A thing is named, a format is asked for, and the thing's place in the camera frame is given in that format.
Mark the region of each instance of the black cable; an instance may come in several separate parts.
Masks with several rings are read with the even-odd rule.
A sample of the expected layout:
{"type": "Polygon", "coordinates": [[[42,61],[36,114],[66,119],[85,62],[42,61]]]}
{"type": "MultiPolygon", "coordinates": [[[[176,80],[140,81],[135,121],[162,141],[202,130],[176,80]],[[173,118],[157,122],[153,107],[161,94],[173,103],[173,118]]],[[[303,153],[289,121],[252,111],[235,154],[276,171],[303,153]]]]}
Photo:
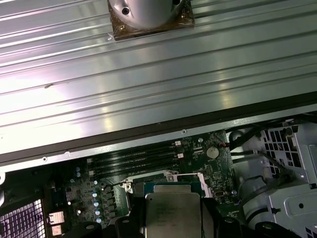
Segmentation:
{"type": "Polygon", "coordinates": [[[231,153],[231,156],[239,156],[239,155],[262,155],[264,157],[266,157],[273,165],[275,165],[276,167],[278,167],[282,173],[284,174],[288,174],[289,172],[284,168],[284,166],[282,166],[280,163],[278,163],[275,159],[273,159],[271,156],[267,155],[266,153],[262,152],[262,151],[253,151],[253,150],[248,150],[248,151],[244,151],[244,152],[233,152],[231,153]]]}
{"type": "Polygon", "coordinates": [[[248,194],[241,202],[240,206],[244,206],[245,204],[247,204],[249,201],[251,201],[252,199],[254,199],[255,197],[259,196],[260,194],[267,192],[277,186],[280,186],[284,183],[290,182],[291,179],[291,174],[290,172],[285,169],[281,164],[279,164],[275,159],[273,159],[271,156],[267,155],[266,153],[262,152],[262,151],[244,151],[244,152],[237,152],[237,153],[231,153],[232,156],[236,156],[236,155],[252,155],[252,154],[257,154],[257,155],[262,155],[265,156],[270,162],[272,162],[272,164],[274,164],[275,166],[277,166],[281,173],[279,174],[279,178],[273,180],[272,182],[266,184],[265,186],[262,186],[260,188],[258,188],[257,190],[255,190],[254,192],[248,194]]]}
{"type": "Polygon", "coordinates": [[[248,224],[251,222],[251,220],[252,220],[255,216],[257,216],[258,214],[264,213],[264,212],[268,212],[268,208],[267,208],[267,207],[266,207],[266,208],[258,209],[258,210],[256,210],[255,212],[253,212],[253,213],[247,218],[247,220],[246,220],[246,225],[248,225],[248,224]]]}
{"type": "Polygon", "coordinates": [[[288,177],[287,176],[280,176],[279,178],[273,180],[272,182],[266,184],[265,186],[262,186],[260,188],[258,188],[257,190],[255,190],[254,192],[251,192],[250,194],[248,194],[242,201],[240,206],[244,206],[245,204],[247,204],[248,202],[250,202],[252,199],[254,199],[255,197],[259,196],[260,194],[267,192],[273,188],[276,188],[284,183],[288,182],[288,177]]]}

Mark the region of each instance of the ribbed metal panel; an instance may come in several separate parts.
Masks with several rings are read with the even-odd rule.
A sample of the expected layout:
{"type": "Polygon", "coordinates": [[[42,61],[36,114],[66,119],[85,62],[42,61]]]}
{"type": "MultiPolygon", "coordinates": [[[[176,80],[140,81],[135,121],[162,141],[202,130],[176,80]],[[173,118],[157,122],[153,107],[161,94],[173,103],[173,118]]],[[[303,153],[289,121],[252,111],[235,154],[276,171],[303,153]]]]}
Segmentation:
{"type": "Polygon", "coordinates": [[[316,91],[316,0],[194,0],[115,42],[106,0],[0,1],[0,154],[316,91]]]}

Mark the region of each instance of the cable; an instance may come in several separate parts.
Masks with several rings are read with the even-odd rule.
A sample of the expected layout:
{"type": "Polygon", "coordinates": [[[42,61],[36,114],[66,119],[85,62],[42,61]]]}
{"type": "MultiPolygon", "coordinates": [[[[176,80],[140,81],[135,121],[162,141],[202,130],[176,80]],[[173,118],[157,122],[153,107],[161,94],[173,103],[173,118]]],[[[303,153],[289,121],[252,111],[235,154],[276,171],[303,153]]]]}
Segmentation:
{"type": "Polygon", "coordinates": [[[268,212],[268,208],[261,208],[256,210],[255,212],[253,212],[246,220],[246,225],[248,225],[250,223],[250,221],[257,216],[258,214],[264,213],[264,212],[268,212]]]}
{"type": "Polygon", "coordinates": [[[232,156],[237,156],[237,155],[261,155],[261,156],[265,156],[272,164],[274,164],[275,166],[277,166],[280,169],[280,174],[279,174],[279,178],[273,180],[272,182],[266,184],[265,186],[262,186],[260,188],[258,188],[257,190],[255,190],[254,192],[248,194],[242,201],[240,206],[244,206],[245,204],[247,204],[249,201],[251,201],[252,199],[254,199],[255,197],[259,196],[260,194],[267,192],[277,186],[280,186],[284,183],[290,182],[292,180],[292,176],[290,174],[290,172],[285,169],[281,164],[279,164],[275,159],[273,159],[271,156],[267,155],[266,153],[262,152],[262,151],[257,151],[257,150],[249,150],[249,151],[244,151],[244,152],[237,152],[237,153],[231,153],[232,156]]]}
{"type": "Polygon", "coordinates": [[[231,153],[231,156],[239,156],[239,155],[262,155],[266,157],[273,165],[278,167],[282,174],[289,174],[289,172],[282,166],[280,163],[278,163],[275,159],[273,159],[271,156],[267,155],[266,153],[259,151],[259,150],[248,150],[244,152],[233,152],[231,153]]]}
{"type": "Polygon", "coordinates": [[[242,188],[243,185],[246,184],[246,182],[252,181],[252,180],[256,180],[256,179],[259,179],[259,178],[261,178],[262,181],[266,184],[266,181],[265,181],[265,179],[264,179],[264,177],[262,175],[254,176],[254,177],[251,177],[251,178],[247,178],[246,180],[241,182],[239,187],[238,187],[238,197],[241,198],[241,188],[242,188]]]}
{"type": "Polygon", "coordinates": [[[255,197],[259,196],[260,194],[267,192],[273,188],[276,188],[284,183],[287,183],[289,181],[289,177],[287,176],[280,176],[279,178],[273,180],[272,182],[266,184],[265,186],[262,186],[260,188],[258,188],[257,190],[255,190],[254,192],[251,192],[250,194],[248,194],[241,202],[240,206],[244,206],[245,204],[247,204],[248,202],[250,202],[252,199],[254,199],[255,197]]]}

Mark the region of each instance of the vent grille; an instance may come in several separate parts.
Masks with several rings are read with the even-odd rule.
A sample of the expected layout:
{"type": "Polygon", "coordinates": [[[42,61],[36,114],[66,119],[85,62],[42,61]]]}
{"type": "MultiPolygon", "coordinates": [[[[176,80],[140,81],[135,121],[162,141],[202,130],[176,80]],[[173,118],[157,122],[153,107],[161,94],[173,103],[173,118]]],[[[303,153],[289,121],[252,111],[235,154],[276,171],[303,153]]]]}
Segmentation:
{"type": "MultiPolygon", "coordinates": [[[[265,130],[263,141],[267,155],[276,159],[280,164],[303,168],[292,128],[265,130]]],[[[276,166],[271,162],[269,164],[273,175],[280,173],[276,166]]]]}
{"type": "Polygon", "coordinates": [[[0,238],[45,238],[41,200],[0,217],[0,238]]]}
{"type": "Polygon", "coordinates": [[[306,228],[307,238],[317,238],[317,234],[306,228]]]}

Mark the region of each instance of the capacitor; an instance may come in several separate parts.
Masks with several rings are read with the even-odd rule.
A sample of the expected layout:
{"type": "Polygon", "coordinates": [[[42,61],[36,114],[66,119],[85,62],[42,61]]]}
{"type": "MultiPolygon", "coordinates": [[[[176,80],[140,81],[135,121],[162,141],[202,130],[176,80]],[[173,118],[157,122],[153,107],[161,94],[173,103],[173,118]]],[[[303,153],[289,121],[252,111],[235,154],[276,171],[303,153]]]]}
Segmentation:
{"type": "Polygon", "coordinates": [[[96,214],[97,216],[99,216],[99,215],[101,214],[100,209],[97,209],[97,210],[95,211],[95,214],[96,214]]]}

